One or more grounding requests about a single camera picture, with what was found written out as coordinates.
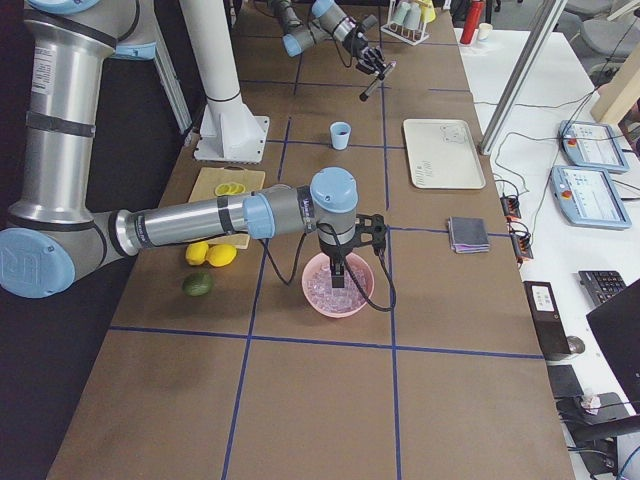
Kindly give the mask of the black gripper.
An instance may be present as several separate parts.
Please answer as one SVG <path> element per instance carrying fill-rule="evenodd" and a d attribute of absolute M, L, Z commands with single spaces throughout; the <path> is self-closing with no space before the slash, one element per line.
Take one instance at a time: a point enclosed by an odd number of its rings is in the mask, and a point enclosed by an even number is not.
<path fill-rule="evenodd" d="M 357 214 L 355 233 L 352 239 L 353 248 L 371 246 L 375 255 L 383 255 L 386 250 L 387 225 L 381 214 Z M 345 286 L 345 262 L 343 258 L 330 258 L 331 286 Z"/>
<path fill-rule="evenodd" d="M 356 69 L 367 75 L 382 74 L 386 68 L 380 48 L 369 45 L 361 23 L 357 23 L 347 35 L 347 52 L 356 60 Z"/>

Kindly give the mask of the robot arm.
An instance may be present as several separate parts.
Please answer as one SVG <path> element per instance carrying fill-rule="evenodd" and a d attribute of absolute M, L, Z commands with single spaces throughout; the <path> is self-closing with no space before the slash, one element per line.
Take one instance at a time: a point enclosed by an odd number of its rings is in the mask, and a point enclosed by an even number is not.
<path fill-rule="evenodd" d="M 244 103 L 223 1 L 180 1 L 201 74 L 207 106 L 203 153 L 197 159 L 259 163 L 269 118 Z M 354 248 L 372 245 L 383 270 L 386 226 L 381 215 L 357 214 L 356 181 L 327 167 L 310 186 L 277 185 L 237 196 L 164 208 L 93 214 L 85 205 L 103 62 L 108 57 L 151 59 L 158 27 L 153 1 L 24 1 L 24 22 L 35 39 L 31 103 L 22 195 L 1 231 L 1 287 L 26 298 L 44 298 L 76 280 L 142 249 L 248 234 L 274 236 L 317 231 L 330 259 L 333 287 L 344 286 Z M 314 19 L 302 23 L 290 1 L 267 1 L 295 56 L 325 39 L 375 80 L 365 101 L 395 67 L 365 32 L 374 15 L 355 20 L 335 1 L 315 1 Z"/>
<path fill-rule="evenodd" d="M 302 21 L 289 1 L 269 1 L 268 8 L 278 19 L 283 31 L 283 45 L 291 57 L 307 49 L 331 40 L 339 51 L 348 53 L 344 65 L 356 68 L 374 80 L 360 95 L 365 101 L 393 70 L 393 62 L 387 64 L 378 47 L 369 44 L 365 32 L 373 27 L 377 18 L 373 15 L 358 21 L 349 16 L 334 1 L 315 1 Z M 346 170 L 326 167 L 315 174 L 309 186 L 302 189 L 302 218 L 311 222 L 318 235 L 321 252 L 329 259 L 331 286 L 343 288 L 350 277 L 358 289 L 363 286 L 353 272 L 347 257 L 362 246 L 370 245 L 382 258 L 386 248 L 386 226 L 379 215 L 357 212 L 358 192 L 356 181 Z"/>

